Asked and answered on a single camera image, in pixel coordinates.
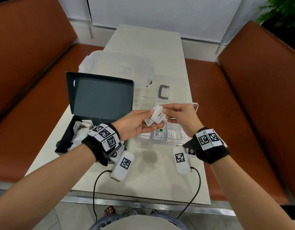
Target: forearm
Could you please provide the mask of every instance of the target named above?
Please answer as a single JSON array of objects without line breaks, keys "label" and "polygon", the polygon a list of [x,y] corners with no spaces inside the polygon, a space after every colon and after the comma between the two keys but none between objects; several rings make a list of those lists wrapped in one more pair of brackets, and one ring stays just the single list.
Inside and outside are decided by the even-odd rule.
[{"label": "forearm", "polygon": [[0,229],[32,229],[95,162],[81,144],[35,170],[0,197]]},{"label": "forearm", "polygon": [[211,169],[245,230],[295,230],[291,218],[230,156]]}]

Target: open box lid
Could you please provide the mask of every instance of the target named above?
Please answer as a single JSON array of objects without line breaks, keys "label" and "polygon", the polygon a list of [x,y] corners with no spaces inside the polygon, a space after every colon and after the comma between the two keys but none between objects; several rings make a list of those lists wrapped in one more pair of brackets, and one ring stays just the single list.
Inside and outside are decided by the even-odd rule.
[{"label": "open box lid", "polygon": [[66,83],[74,115],[118,120],[132,111],[133,80],[66,72]]}]

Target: orange cushion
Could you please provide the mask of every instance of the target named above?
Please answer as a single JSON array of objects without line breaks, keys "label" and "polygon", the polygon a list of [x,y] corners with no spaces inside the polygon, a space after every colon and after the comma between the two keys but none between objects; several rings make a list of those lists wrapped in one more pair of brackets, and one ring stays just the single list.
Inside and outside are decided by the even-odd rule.
[{"label": "orange cushion", "polygon": [[0,181],[24,177],[69,105],[65,72],[78,72],[96,50],[103,48],[74,45],[0,123]]},{"label": "orange cushion", "polygon": [[76,40],[58,0],[0,4],[0,114]]},{"label": "orange cushion", "polygon": [[[199,104],[197,115],[203,125],[215,129],[228,145],[231,157],[278,203],[288,202],[219,65],[185,61],[192,101]],[[208,164],[205,171],[210,198],[226,200]]]},{"label": "orange cushion", "polygon": [[219,61],[295,198],[295,51],[248,22]]}]

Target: hand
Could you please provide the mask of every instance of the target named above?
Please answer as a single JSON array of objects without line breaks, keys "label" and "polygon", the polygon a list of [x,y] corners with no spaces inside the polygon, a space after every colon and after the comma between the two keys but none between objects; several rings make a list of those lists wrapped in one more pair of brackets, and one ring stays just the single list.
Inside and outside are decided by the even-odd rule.
[{"label": "hand", "polygon": [[163,113],[169,123],[178,123],[189,137],[193,137],[203,126],[192,104],[163,104]]},{"label": "hand", "polygon": [[127,140],[135,137],[141,133],[148,133],[155,131],[158,128],[164,127],[164,121],[160,124],[153,123],[151,126],[147,126],[143,121],[152,116],[154,110],[133,110],[121,119],[112,123],[120,134],[120,140]]}]

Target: tiled floor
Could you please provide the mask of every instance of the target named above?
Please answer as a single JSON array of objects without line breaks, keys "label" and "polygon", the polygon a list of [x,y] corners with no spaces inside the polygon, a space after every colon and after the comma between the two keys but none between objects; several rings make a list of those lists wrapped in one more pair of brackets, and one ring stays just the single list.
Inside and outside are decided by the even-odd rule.
[{"label": "tiled floor", "polygon": [[[96,205],[97,218],[104,215],[108,206]],[[118,214],[126,215],[134,208],[115,207]],[[135,209],[138,214],[149,214],[150,209]],[[170,216],[177,217],[180,212],[167,211]],[[219,216],[197,213],[184,213],[180,220],[188,230],[241,230],[241,226],[234,216]],[[92,205],[60,202],[34,230],[88,230],[95,221]]]}]

